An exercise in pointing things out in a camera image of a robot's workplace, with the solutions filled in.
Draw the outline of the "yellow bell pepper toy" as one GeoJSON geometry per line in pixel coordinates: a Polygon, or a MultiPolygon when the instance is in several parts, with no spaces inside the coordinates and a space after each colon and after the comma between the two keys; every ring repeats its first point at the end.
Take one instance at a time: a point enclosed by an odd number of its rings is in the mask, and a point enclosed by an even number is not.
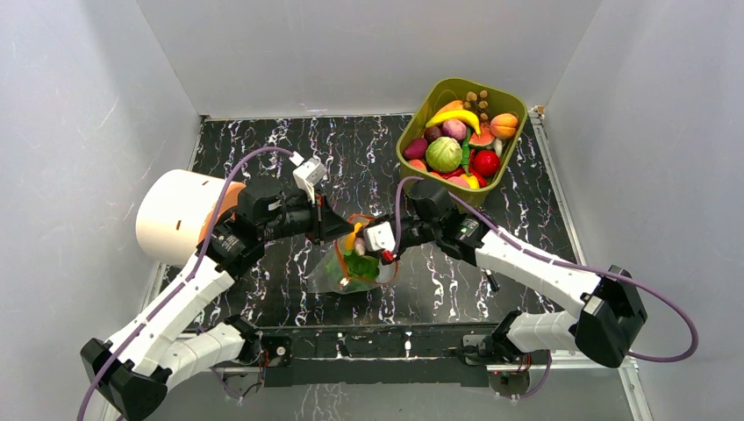
{"type": "Polygon", "coordinates": [[[356,241],[360,237],[360,234],[363,231],[364,224],[363,223],[355,223],[353,231],[347,235],[346,239],[344,240],[344,246],[347,250],[354,250],[356,248],[356,241]]]}

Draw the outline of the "green lettuce toy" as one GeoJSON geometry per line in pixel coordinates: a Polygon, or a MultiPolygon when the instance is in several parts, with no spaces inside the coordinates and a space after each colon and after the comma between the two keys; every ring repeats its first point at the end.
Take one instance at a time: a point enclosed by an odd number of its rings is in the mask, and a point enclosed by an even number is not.
{"type": "Polygon", "coordinates": [[[378,287],[379,260],[371,256],[359,256],[355,252],[330,252],[330,261],[325,264],[325,279],[331,292],[350,294],[378,287]]]}

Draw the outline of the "clear zip top bag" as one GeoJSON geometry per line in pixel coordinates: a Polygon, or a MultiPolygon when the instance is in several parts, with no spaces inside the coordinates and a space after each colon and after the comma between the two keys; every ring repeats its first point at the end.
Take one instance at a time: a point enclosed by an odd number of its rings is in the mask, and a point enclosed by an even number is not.
{"type": "Polygon", "coordinates": [[[383,265],[375,257],[359,255],[354,248],[355,235],[373,220],[373,217],[362,214],[353,214],[347,220],[354,226],[354,231],[336,239],[317,266],[307,275],[309,292],[314,294],[366,292],[396,279],[397,262],[383,265]]]}

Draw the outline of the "pink sweet potato toy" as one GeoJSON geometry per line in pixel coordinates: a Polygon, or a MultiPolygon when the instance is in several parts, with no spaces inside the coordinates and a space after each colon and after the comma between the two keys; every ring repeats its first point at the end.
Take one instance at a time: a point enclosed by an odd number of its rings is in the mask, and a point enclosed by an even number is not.
{"type": "Polygon", "coordinates": [[[462,142],[468,134],[468,126],[461,120],[450,118],[440,127],[442,134],[446,137],[462,142]]]}

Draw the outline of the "orange pumpkin toy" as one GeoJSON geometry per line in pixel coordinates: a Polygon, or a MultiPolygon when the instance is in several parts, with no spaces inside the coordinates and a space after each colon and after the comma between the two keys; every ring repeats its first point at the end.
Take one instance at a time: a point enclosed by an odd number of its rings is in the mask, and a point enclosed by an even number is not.
{"type": "Polygon", "coordinates": [[[511,139],[519,127],[519,119],[513,113],[496,115],[490,121],[490,131],[497,139],[511,139]]]}

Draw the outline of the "brown nuts cluster toy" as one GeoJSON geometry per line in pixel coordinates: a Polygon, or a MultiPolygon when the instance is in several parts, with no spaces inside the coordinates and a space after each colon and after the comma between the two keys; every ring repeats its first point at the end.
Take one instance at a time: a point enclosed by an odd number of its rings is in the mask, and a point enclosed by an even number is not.
{"type": "Polygon", "coordinates": [[[463,100],[463,109],[474,112],[475,114],[488,113],[488,91],[482,89],[480,91],[469,91],[463,100]]]}

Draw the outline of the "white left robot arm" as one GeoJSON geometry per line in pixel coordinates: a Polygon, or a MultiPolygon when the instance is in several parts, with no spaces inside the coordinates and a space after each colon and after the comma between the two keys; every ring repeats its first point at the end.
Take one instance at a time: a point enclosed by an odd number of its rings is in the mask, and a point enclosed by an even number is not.
{"type": "Polygon", "coordinates": [[[167,172],[139,207],[136,237],[147,254],[179,274],[132,322],[83,346],[87,396],[99,394],[124,419],[143,420],[171,389],[206,368],[255,363],[261,331],[239,316],[193,339],[180,335],[264,256],[268,242],[304,235],[322,244],[353,229],[306,181],[283,191],[274,179],[247,186],[167,172]]]}

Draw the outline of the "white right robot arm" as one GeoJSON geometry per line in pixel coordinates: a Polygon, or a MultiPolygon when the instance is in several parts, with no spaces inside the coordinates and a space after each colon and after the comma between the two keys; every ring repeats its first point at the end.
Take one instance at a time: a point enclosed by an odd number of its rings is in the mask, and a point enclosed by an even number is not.
{"type": "Polygon", "coordinates": [[[593,273],[526,243],[474,210],[461,212],[465,203],[435,180],[406,180],[411,186],[399,191],[396,201],[410,200],[414,213],[395,213],[394,257],[433,243],[448,257],[511,278],[560,307],[551,313],[508,313],[490,336],[464,347],[465,358],[515,363],[534,351],[562,350],[580,352],[603,367],[621,365],[647,321],[626,272],[593,273]]]}

